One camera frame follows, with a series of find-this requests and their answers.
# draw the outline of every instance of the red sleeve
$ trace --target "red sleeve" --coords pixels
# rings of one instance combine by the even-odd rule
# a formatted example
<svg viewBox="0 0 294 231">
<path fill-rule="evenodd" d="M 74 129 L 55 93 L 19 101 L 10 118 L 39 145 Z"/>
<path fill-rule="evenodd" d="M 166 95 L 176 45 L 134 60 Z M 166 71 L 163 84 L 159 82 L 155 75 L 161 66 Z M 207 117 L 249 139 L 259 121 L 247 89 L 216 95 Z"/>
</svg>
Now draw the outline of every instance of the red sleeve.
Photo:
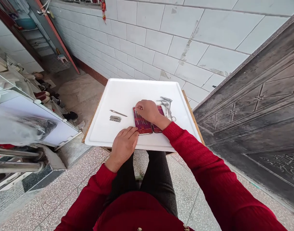
<svg viewBox="0 0 294 231">
<path fill-rule="evenodd" d="M 113 173 L 104 164 L 93 175 L 55 230 L 90 230 L 96 224 L 105 199 L 111 192 Z"/>
<path fill-rule="evenodd" d="M 187 130 L 171 122 L 163 134 L 191 169 L 222 231 L 286 230 L 224 161 Z"/>
</svg>

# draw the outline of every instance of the white tray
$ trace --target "white tray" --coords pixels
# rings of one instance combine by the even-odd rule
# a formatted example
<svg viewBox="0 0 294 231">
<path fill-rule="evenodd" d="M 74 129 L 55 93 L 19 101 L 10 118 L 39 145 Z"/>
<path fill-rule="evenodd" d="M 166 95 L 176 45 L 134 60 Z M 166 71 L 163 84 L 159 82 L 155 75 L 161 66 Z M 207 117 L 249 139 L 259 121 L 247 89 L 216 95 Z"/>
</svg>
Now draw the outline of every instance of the white tray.
<svg viewBox="0 0 294 231">
<path fill-rule="evenodd" d="M 87 132 L 85 144 L 112 147 L 113 141 L 120 130 L 134 126 L 132 108 L 136 103 L 142 99 L 156 102 L 156 100 L 160 100 L 160 96 L 173 100 L 171 111 L 172 116 L 176 117 L 175 123 L 201 141 L 177 82 L 112 78 L 108 80 L 105 87 Z M 118 115 L 110 110 L 117 111 L 128 117 Z M 121 117 L 121 122 L 110 121 L 110 116 Z M 162 133 L 140 135 L 136 149 L 175 152 L 169 140 Z"/>
</svg>

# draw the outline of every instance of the forceps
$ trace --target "forceps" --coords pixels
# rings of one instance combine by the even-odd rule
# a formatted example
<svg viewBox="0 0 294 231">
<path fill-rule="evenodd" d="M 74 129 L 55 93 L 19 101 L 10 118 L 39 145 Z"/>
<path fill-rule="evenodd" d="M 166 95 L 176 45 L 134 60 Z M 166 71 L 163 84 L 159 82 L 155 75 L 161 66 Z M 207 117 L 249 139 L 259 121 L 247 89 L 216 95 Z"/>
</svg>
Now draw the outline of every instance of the forceps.
<svg viewBox="0 0 294 231">
<path fill-rule="evenodd" d="M 165 108 L 166 108 L 166 115 L 168 114 L 167 118 L 170 120 L 170 121 L 173 121 L 175 122 L 176 121 L 176 117 L 172 116 L 172 112 L 170 111 L 170 107 L 168 105 L 168 103 L 164 104 L 163 102 L 161 103 L 161 105 L 163 105 Z"/>
</svg>

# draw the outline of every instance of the small stool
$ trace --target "small stool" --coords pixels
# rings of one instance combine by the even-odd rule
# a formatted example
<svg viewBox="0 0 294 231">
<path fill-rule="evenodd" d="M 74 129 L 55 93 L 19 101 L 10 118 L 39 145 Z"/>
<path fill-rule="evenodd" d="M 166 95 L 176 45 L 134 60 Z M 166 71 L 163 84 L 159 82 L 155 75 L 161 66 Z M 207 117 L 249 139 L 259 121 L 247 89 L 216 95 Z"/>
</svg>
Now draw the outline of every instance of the small stool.
<svg viewBox="0 0 294 231">
<path fill-rule="evenodd" d="M 65 55 L 58 55 L 57 58 L 64 63 L 64 61 L 68 62 L 68 59 Z"/>
</svg>

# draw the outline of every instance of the black pants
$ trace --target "black pants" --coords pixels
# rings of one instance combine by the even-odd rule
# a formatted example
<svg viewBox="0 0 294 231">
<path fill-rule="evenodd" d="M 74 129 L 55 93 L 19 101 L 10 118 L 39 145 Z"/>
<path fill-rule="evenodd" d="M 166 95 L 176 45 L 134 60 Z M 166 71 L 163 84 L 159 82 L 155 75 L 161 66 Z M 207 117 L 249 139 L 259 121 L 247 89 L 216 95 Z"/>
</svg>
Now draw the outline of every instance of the black pants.
<svg viewBox="0 0 294 231">
<path fill-rule="evenodd" d="M 120 195 L 130 191 L 143 191 L 155 197 L 171 214 L 177 217 L 177 204 L 165 152 L 147 151 L 149 163 L 140 189 L 134 176 L 133 155 L 121 166 L 112 182 L 112 191 L 103 210 Z"/>
</svg>

